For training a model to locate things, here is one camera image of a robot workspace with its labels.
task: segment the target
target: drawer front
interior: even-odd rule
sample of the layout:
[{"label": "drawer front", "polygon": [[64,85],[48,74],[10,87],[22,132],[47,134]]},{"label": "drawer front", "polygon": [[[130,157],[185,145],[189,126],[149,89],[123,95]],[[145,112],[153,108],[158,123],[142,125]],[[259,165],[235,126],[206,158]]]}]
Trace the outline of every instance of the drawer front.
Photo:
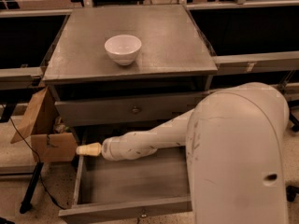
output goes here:
[{"label": "drawer front", "polygon": [[154,217],[182,212],[191,212],[190,196],[152,200],[148,202],[119,203],[114,205],[79,205],[59,212],[66,223],[98,223],[112,220]]},{"label": "drawer front", "polygon": [[193,109],[203,93],[180,93],[136,96],[120,99],[97,99],[56,102],[66,126],[85,126],[156,119],[172,119]]}]

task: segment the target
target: white bowl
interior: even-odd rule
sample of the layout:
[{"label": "white bowl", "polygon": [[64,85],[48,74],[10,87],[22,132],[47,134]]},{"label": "white bowl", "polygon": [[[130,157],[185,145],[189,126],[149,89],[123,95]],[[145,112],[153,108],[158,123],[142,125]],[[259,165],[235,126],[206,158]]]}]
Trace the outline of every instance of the white bowl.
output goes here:
[{"label": "white bowl", "polygon": [[105,49],[112,61],[128,65],[136,59],[141,45],[140,39],[133,35],[116,35],[105,43]]}]

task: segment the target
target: cardboard flap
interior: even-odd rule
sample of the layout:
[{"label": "cardboard flap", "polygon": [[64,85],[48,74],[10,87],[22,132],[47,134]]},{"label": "cardboard flap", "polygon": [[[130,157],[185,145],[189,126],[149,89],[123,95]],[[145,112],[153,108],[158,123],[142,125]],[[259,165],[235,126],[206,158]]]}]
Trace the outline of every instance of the cardboard flap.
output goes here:
[{"label": "cardboard flap", "polygon": [[[41,162],[52,162],[72,161],[78,145],[72,133],[58,133],[32,135],[31,146]],[[38,161],[34,152],[33,155],[35,161]]]},{"label": "cardboard flap", "polygon": [[[17,129],[23,138],[35,133],[51,133],[53,121],[57,116],[50,91],[45,88],[32,96]],[[15,132],[10,143],[19,142],[22,137]]]}]

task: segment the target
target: desk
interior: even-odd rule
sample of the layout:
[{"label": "desk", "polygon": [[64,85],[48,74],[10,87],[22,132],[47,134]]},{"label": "desk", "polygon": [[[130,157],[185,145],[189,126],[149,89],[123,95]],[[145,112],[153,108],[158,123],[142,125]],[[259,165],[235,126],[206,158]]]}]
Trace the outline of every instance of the desk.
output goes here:
[{"label": "desk", "polygon": [[[135,63],[120,67],[105,51],[114,35],[139,37]],[[57,44],[47,84],[215,73],[192,21],[181,6],[99,7],[74,10]]]},{"label": "desk", "polygon": [[[143,44],[127,67],[112,62],[104,48],[119,34],[135,35]],[[91,143],[141,125],[148,129],[194,108],[204,77],[216,72],[184,7],[97,7],[73,11],[43,80],[64,123],[80,143]],[[154,216],[191,210],[186,172],[184,150],[178,148],[138,164],[81,157],[74,208],[60,217],[89,223],[139,217],[143,211]]]}]

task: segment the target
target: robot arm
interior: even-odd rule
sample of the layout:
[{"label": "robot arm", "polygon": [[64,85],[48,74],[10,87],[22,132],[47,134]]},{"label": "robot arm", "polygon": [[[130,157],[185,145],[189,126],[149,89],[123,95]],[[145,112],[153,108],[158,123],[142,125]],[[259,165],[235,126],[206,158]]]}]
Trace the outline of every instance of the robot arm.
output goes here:
[{"label": "robot arm", "polygon": [[249,83],[215,92],[150,131],[109,138],[102,154],[133,160],[186,145],[195,224],[287,224],[281,151],[288,119],[277,90]]}]

